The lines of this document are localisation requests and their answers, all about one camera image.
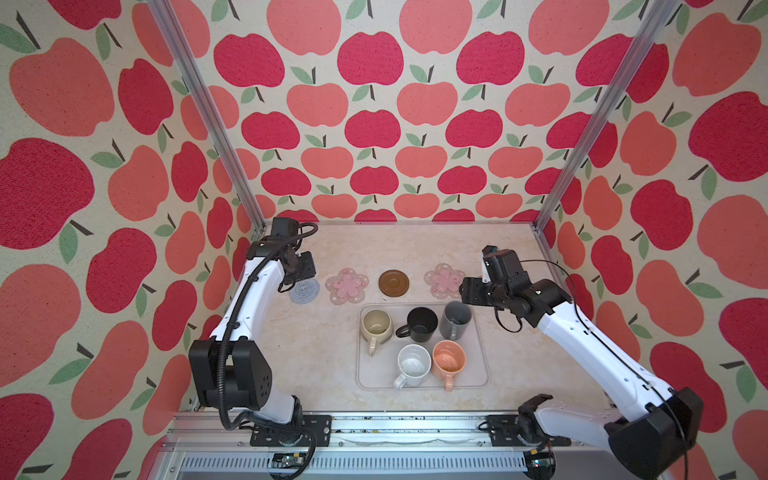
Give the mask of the grey round coaster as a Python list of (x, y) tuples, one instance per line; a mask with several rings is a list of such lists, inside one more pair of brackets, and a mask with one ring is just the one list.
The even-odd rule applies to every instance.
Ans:
[(297, 281), (289, 291), (289, 297), (295, 304), (305, 305), (313, 302), (319, 295), (320, 284), (315, 278)]

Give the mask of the pink flower coaster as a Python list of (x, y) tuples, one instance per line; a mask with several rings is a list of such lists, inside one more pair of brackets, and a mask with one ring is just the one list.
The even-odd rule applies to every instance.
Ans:
[(465, 273), (453, 269), (446, 263), (438, 264), (424, 274), (424, 281), (430, 287), (431, 295), (436, 299), (460, 299), (460, 287)]
[(368, 285), (368, 277), (356, 273), (351, 268), (343, 268), (325, 281), (325, 287), (330, 293), (330, 301), (337, 306), (345, 303), (361, 303), (365, 299), (365, 290)]

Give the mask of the grey mug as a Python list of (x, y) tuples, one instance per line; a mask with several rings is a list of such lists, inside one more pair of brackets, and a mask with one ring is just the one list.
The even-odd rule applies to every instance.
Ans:
[(444, 307), (439, 321), (440, 334), (446, 340), (461, 339), (473, 319), (472, 309), (461, 301), (451, 301)]

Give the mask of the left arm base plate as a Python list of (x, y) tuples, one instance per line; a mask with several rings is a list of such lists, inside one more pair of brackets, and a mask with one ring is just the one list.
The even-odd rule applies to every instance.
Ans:
[(258, 419), (250, 424), (252, 447), (328, 447), (332, 433), (331, 415), (304, 415), (300, 425), (279, 424)]

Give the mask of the beige mug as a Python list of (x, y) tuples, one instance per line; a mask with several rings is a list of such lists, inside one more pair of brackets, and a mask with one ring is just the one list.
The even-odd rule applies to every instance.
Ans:
[(382, 344), (388, 342), (393, 335), (393, 323), (388, 313), (383, 310), (368, 311), (360, 323), (360, 334), (364, 341), (364, 351), (374, 356)]

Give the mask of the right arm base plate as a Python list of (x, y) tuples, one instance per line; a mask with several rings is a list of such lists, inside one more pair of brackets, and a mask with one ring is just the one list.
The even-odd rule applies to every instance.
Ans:
[(478, 430), (489, 435), (494, 447), (543, 448), (547, 445), (572, 445), (572, 441), (566, 437), (545, 434), (533, 415), (489, 415), (478, 425)]

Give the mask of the brown wooden round coaster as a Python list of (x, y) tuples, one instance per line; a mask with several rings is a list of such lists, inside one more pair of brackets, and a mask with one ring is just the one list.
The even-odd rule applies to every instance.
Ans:
[(403, 271), (390, 269), (380, 275), (378, 287), (381, 293), (387, 297), (401, 297), (408, 292), (410, 280)]

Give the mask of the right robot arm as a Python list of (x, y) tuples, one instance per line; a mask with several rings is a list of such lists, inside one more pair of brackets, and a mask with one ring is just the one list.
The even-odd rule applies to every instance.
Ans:
[(487, 245), (483, 274), (459, 288), (467, 305), (510, 312), (559, 344), (602, 388), (608, 410), (569, 407), (550, 394), (521, 404), (510, 426), (486, 420), (492, 434), (510, 433), (533, 448), (561, 437), (613, 454), (631, 474), (656, 479), (677, 461), (690, 464), (703, 415), (691, 389), (677, 390), (648, 372), (582, 313), (576, 300), (550, 279), (531, 281), (524, 260), (510, 249)]

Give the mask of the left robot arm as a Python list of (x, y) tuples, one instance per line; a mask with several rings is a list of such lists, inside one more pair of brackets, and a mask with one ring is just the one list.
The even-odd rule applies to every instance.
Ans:
[(300, 400), (273, 385), (272, 368), (257, 345), (274, 296), (316, 275), (312, 254), (301, 250), (318, 225), (277, 218), (270, 234), (246, 252), (232, 303), (211, 334), (192, 343), (188, 359), (199, 403), (214, 408), (224, 429), (245, 422), (296, 431)]

